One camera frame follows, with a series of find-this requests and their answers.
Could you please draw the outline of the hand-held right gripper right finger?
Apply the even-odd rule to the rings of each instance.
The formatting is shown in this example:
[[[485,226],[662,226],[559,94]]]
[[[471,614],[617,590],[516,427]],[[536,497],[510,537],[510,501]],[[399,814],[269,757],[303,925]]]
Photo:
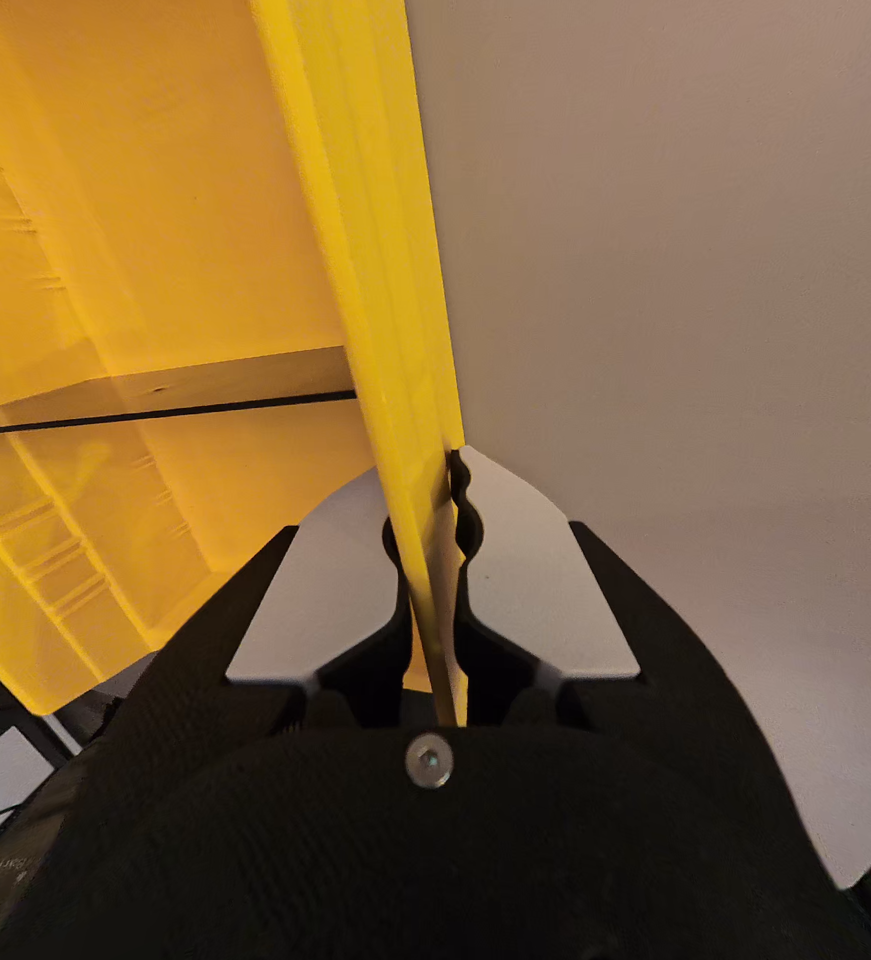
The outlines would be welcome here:
[[[558,701],[574,682],[638,678],[564,511],[473,446],[453,450],[450,478],[463,557],[453,653],[467,680],[468,725],[501,724],[526,690]]]

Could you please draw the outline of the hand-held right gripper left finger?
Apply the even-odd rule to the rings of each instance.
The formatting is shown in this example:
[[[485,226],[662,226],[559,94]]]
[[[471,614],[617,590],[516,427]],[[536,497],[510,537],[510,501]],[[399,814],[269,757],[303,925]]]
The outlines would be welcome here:
[[[298,525],[225,677],[334,692],[358,725],[396,727],[413,649],[410,589],[372,467]]]

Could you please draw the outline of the black bin divider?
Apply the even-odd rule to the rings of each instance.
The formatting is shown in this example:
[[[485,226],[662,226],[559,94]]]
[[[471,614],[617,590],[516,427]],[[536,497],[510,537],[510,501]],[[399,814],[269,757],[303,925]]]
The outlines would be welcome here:
[[[104,376],[0,403],[0,435],[357,399],[341,346]]]

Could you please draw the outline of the yellow plastic bin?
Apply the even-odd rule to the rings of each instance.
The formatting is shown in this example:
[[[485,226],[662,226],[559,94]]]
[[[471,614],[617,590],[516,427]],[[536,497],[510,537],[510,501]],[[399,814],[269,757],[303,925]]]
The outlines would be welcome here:
[[[374,467],[437,716],[465,442],[406,2],[0,2],[0,403],[344,348],[357,398],[0,435],[0,679],[50,714]]]

